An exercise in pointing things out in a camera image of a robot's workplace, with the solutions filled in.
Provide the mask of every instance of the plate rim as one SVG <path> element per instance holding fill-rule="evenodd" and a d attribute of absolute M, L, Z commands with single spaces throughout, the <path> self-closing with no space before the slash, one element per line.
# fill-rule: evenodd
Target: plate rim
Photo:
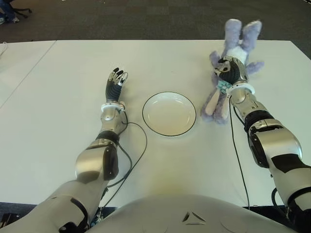
<path fill-rule="evenodd" d="M 146 120 L 145 120 L 145 117 L 144 117 L 144 109 L 145 109 L 146 103 L 147 103 L 153 96 L 156 96 L 156 95 L 159 95 L 159 94 L 163 94 L 163 93 L 174 93 L 174 94 L 181 95 L 181 96 L 183 96 L 184 98 L 186 98 L 186 99 L 191 103 L 191 105 L 193 106 L 193 108 L 194 108 L 194 121 L 193 121 L 193 124 L 190 126 L 190 128 L 189 128 L 188 130 L 184 131 L 183 133 L 175 134 L 175 135 L 166 135 L 166 134 L 162 134 L 162 133 L 159 133 L 159 132 L 155 131 L 154 129 L 152 129 L 152 128 L 147 124 L 147 122 L 146 122 Z M 145 103 L 144 103 L 144 106 L 143 106 L 143 108 L 142 108 L 142 110 L 141 110 L 141 115 L 142 115 L 142 119 L 144 120 L 145 124 L 148 126 L 149 129 L 151 129 L 153 132 L 155 132 L 155 133 L 157 133 L 157 134 L 159 134 L 159 135 L 165 136 L 165 137 L 176 137 L 176 136 L 179 136 L 179 135 L 183 135 L 183 134 L 185 134 L 186 132 L 188 132 L 190 129 L 192 129 L 192 127 L 194 126 L 194 124 L 195 124 L 195 122 L 196 122 L 196 109 L 195 109 L 194 104 L 192 103 L 192 101 L 191 101 L 190 99 L 188 99 L 186 96 L 184 96 L 184 95 L 182 95 L 182 94 L 180 94 L 180 93 L 174 92 L 174 91 L 163 91 L 163 92 L 158 92 L 158 93 L 156 93 L 156 94 L 150 96 L 150 97 L 145 101 Z"/>

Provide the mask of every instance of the wire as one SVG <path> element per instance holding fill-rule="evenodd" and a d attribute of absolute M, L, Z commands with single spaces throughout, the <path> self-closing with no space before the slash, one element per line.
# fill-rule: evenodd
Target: wire
<path fill-rule="evenodd" d="M 128 155 L 128 153 L 126 152 L 126 150 L 120 145 L 120 143 L 118 144 L 119 148 L 122 150 L 122 152 L 126 155 L 126 157 L 128 158 L 128 160 L 130 161 L 130 168 L 128 169 L 128 171 L 126 172 L 126 174 L 120 179 L 118 180 L 117 182 L 111 184 L 111 185 L 108 185 L 107 188 L 111 188 L 113 186 L 116 186 L 117 184 L 119 184 L 120 182 L 122 182 L 124 180 L 124 178 L 126 178 L 131 170 L 132 170 L 132 167 L 133 167 L 133 161 L 131 159 L 131 157 Z"/>
<path fill-rule="evenodd" d="M 272 193 L 271 193 L 271 200 L 272 200 L 272 204 L 273 206 L 276 208 L 276 210 L 282 215 L 282 217 L 286 217 L 286 214 L 280 209 L 280 207 L 278 207 L 277 203 L 276 203 L 276 192 L 277 189 L 273 189 Z"/>
<path fill-rule="evenodd" d="M 124 182 L 126 181 L 126 179 L 129 177 L 129 175 L 132 173 L 132 171 L 134 170 L 134 168 L 136 167 L 136 165 L 138 164 L 138 162 L 139 162 L 139 161 L 141 160 L 141 158 L 143 157 L 145 151 L 147 150 L 148 138 L 147 138 L 147 134 L 146 134 L 146 132 L 144 131 L 144 129 L 143 129 L 140 125 L 138 125 L 137 123 L 134 123 L 134 122 L 128 122 L 128 121 L 127 121 L 126 124 L 127 124 L 127 125 L 128 125 L 128 124 L 134 124 L 134 125 L 137 125 L 138 127 L 141 128 L 141 130 L 142 130 L 143 133 L 145 134 L 145 138 L 146 138 L 145 148 L 144 148 L 143 152 L 141 153 L 140 157 L 138 158 L 138 160 L 136 161 L 136 163 L 133 165 L 132 169 L 129 170 L 129 171 L 126 173 L 126 175 L 121 179 L 121 180 L 123 180 L 123 182 L 120 184 L 120 186 L 118 187 L 118 189 L 116 190 L 116 192 L 115 192 L 115 193 L 112 195 L 112 197 L 107 201 L 107 203 L 106 203 L 103 207 L 101 207 L 101 209 L 105 208 L 105 207 L 111 202 L 111 200 L 116 196 L 117 192 L 121 189 L 122 185 L 124 184 Z"/>
<path fill-rule="evenodd" d="M 234 110 L 235 115 L 236 115 L 237 118 L 239 119 L 239 121 L 242 123 L 242 125 L 245 125 L 244 122 L 242 121 L 242 119 L 240 118 L 240 116 L 238 115 L 237 109 L 236 109 L 234 106 L 233 106 L 233 110 Z"/>
<path fill-rule="evenodd" d="M 235 154 L 237 155 L 237 159 L 239 162 L 239 167 L 240 167 L 240 171 L 241 171 L 241 175 L 242 175 L 242 180 L 243 180 L 243 184 L 244 184 L 244 188 L 245 188 L 245 193 L 246 193 L 246 198 L 247 198 L 247 207 L 250 210 L 250 204 L 249 204 L 249 196 L 248 196 L 248 191 L 246 188 L 246 184 L 245 184 L 245 179 L 244 179 L 244 175 L 243 175 L 243 171 L 242 171 L 242 167 L 241 167 L 241 163 L 240 163 L 240 159 L 239 159 L 239 155 L 238 155 L 238 151 L 237 151 L 237 147 L 235 145 L 235 141 L 234 141 L 234 133 L 233 133 L 233 125 L 232 125 L 232 114 L 231 114 L 231 97 L 229 99 L 229 112 L 230 112 L 230 123 L 231 123 L 231 132 L 232 132 L 232 141 L 233 141 L 233 146 L 234 146 L 234 150 L 235 150 Z"/>

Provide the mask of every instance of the chair leg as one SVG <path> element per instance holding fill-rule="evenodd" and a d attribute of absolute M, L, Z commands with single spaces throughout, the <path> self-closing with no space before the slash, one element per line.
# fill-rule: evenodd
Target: chair leg
<path fill-rule="evenodd" d="M 31 9 L 29 8 L 23 8 L 23 9 L 18 9 L 18 8 L 13 8 L 15 11 L 28 11 L 29 13 L 32 13 Z"/>
<path fill-rule="evenodd" d="M 18 12 L 18 11 L 15 11 L 15 10 L 14 10 L 14 12 L 15 12 L 16 14 L 20 15 L 20 16 L 23 16 L 24 18 L 28 18 L 27 15 L 24 15 L 24 14 L 22 14 L 21 12 Z"/>

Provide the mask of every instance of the plush bunny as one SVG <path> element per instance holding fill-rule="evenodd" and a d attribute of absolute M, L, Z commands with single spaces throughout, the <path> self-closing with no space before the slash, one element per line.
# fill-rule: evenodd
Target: plush bunny
<path fill-rule="evenodd" d="M 218 66 L 218 61 L 224 56 L 238 58 L 244 65 L 248 63 L 248 55 L 255 48 L 256 40 L 261 31 L 261 22 L 254 21 L 243 28 L 242 43 L 239 43 L 242 23 L 237 19 L 230 19 L 225 24 L 225 50 L 220 57 L 216 51 L 209 56 L 212 66 Z M 259 71 L 264 62 L 250 63 L 246 66 L 248 75 Z M 225 124 L 229 115 L 229 99 L 224 91 L 219 88 L 219 78 L 213 73 L 212 82 L 215 89 L 207 98 L 202 108 L 202 117 L 209 122 L 213 119 L 219 124 Z"/>

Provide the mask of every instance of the gray carpet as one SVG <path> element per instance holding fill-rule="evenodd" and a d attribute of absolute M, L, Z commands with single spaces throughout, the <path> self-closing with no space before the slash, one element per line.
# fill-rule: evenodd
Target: gray carpet
<path fill-rule="evenodd" d="M 311 57 L 311 5 L 303 0 L 15 0 L 33 13 L 0 26 L 0 41 L 223 39 L 229 18 L 263 22 L 260 39 L 291 40 Z"/>

